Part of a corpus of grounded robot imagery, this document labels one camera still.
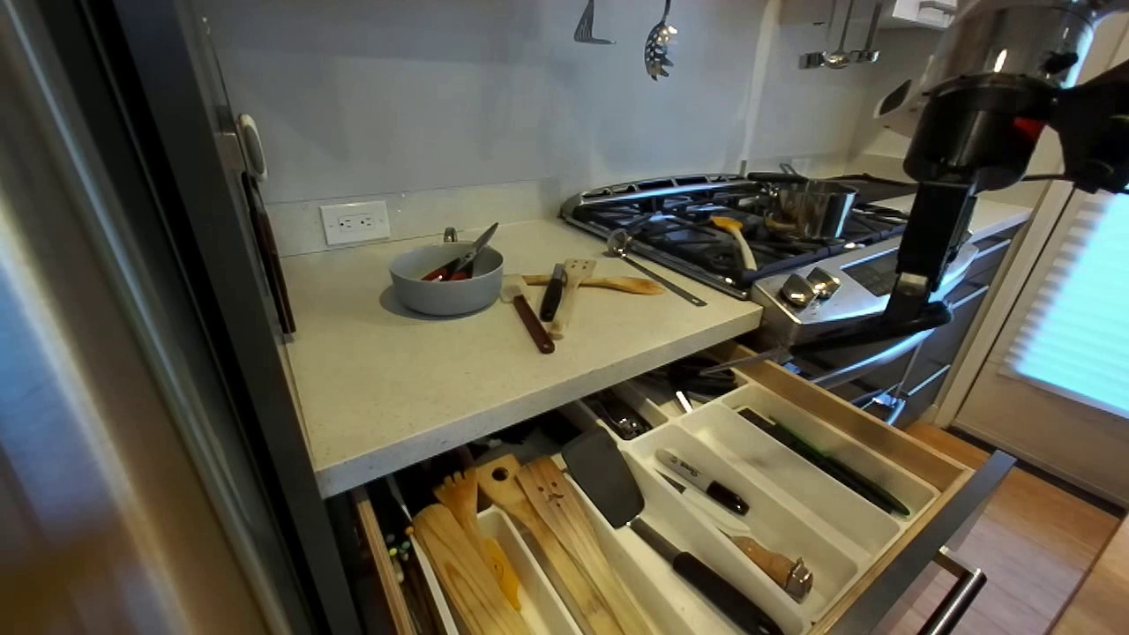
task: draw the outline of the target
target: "electrical outlet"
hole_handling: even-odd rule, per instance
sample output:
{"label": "electrical outlet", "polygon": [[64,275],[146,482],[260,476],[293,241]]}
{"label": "electrical outlet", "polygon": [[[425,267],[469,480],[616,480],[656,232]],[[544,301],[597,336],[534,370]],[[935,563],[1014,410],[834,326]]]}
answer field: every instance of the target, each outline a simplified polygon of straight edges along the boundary
{"label": "electrical outlet", "polygon": [[390,235],[388,202],[320,206],[323,242],[363,242]]}

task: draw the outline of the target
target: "wooden drawer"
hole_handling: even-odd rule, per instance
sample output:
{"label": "wooden drawer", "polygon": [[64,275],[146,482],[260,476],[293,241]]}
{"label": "wooden drawer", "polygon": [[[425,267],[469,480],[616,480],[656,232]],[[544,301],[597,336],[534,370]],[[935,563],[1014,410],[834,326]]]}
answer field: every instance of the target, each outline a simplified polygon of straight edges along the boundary
{"label": "wooden drawer", "polygon": [[[990,469],[979,471],[961,467],[774,362],[744,370],[735,390],[695,414],[682,414],[671,397],[664,402],[640,383],[644,382],[630,382],[616,394],[624,394],[652,431],[622,440],[622,454],[641,486],[650,520],[770,611],[784,631],[871,631],[888,602],[897,602],[932,555],[976,507],[984,491],[995,491],[1010,469],[1010,463],[990,463]],[[762,434],[741,410],[784,419],[817,450],[897,495],[905,515],[874,507],[824,469]],[[571,419],[600,426],[600,416],[587,407],[569,414]],[[752,511],[718,522],[718,511],[709,511],[705,497],[677,495],[656,467],[660,447],[677,447],[677,454],[695,467],[709,467]],[[703,593],[671,574],[667,562],[630,529],[608,526],[597,507],[587,507],[587,515],[597,543],[602,543],[602,555],[630,587],[656,631],[737,631]],[[748,531],[777,555],[804,556],[816,574],[811,593],[804,600],[785,596],[762,569],[735,549],[729,531]],[[442,588],[431,587],[431,593],[437,608],[448,611]],[[388,608],[405,608],[394,600],[397,593],[388,578],[384,596],[390,596]]]}

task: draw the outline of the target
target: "oven knob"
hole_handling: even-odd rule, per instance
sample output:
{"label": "oven knob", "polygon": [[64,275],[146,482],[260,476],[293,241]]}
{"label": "oven knob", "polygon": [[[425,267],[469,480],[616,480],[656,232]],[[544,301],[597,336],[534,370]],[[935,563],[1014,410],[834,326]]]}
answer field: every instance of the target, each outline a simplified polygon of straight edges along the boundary
{"label": "oven knob", "polygon": [[811,303],[811,284],[802,275],[785,275],[785,282],[777,293],[785,307],[804,310]]}
{"label": "oven knob", "polygon": [[811,267],[809,284],[811,284],[811,295],[823,303],[823,301],[835,295],[841,280],[824,267]]}

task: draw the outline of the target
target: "tongs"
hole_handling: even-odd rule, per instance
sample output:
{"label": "tongs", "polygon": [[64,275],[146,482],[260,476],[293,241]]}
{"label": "tongs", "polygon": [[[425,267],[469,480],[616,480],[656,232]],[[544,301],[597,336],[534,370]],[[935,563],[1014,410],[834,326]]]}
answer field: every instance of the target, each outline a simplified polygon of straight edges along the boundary
{"label": "tongs", "polygon": [[469,280],[469,275],[473,275],[473,261],[484,255],[484,248],[491,242],[493,230],[498,230],[498,222],[493,222],[493,225],[485,225],[485,232],[480,232],[480,235],[469,242],[469,252],[465,252],[465,255],[460,255],[460,259],[450,259],[450,261],[443,261],[443,266],[431,267],[431,272],[423,275],[423,282]]}

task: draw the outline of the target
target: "window blind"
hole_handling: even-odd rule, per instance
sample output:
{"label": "window blind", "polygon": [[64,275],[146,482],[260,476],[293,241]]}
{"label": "window blind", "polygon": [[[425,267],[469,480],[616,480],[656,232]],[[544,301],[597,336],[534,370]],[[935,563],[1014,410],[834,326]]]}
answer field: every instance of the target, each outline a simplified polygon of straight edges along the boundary
{"label": "window blind", "polygon": [[1129,419],[1129,199],[1070,199],[1010,370],[1036,388]]}

